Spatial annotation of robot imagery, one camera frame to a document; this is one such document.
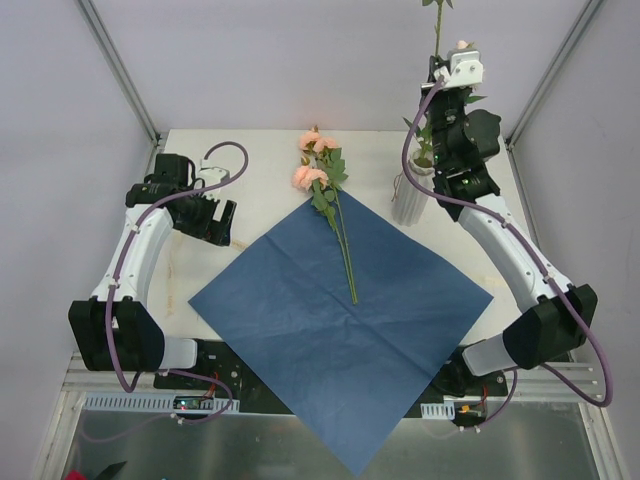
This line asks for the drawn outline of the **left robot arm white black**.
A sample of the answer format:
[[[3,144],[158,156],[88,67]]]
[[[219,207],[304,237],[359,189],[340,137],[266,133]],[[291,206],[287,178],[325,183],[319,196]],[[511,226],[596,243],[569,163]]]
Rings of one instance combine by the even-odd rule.
[[[188,388],[209,382],[212,367],[198,356],[197,340],[164,333],[147,310],[147,298],[156,262],[172,232],[229,245],[236,204],[210,190],[229,177],[220,167],[199,167],[185,156],[159,154],[153,172],[127,192],[124,228],[107,272],[91,296],[73,301],[68,312],[88,370],[177,369]]]

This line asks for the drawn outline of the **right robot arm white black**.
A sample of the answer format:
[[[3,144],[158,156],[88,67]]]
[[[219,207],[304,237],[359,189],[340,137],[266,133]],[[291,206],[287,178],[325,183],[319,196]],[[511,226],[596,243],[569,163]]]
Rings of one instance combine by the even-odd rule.
[[[491,178],[486,162],[500,151],[501,119],[483,109],[465,110],[482,77],[479,52],[463,49],[446,59],[431,57],[422,88],[433,97],[425,118],[439,203],[483,248],[521,312],[502,333],[462,350],[450,382],[466,395],[481,388],[489,373],[530,370],[582,346],[597,305],[589,285],[575,286],[531,244]]]

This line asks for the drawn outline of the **blue wrapping paper sheet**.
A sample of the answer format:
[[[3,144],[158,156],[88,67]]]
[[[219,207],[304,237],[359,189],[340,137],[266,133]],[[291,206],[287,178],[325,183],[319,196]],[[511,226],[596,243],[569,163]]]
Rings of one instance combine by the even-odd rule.
[[[352,276],[303,204],[190,304],[358,475],[492,298],[354,197],[341,205]]]

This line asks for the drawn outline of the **cream printed ribbon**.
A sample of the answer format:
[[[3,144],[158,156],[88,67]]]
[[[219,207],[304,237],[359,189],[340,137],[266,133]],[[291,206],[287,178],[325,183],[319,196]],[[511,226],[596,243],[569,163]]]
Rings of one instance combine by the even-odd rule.
[[[174,234],[168,250],[167,315],[181,320],[198,320],[199,315],[189,300],[248,247],[248,243],[239,240],[232,240],[229,246],[215,246]]]

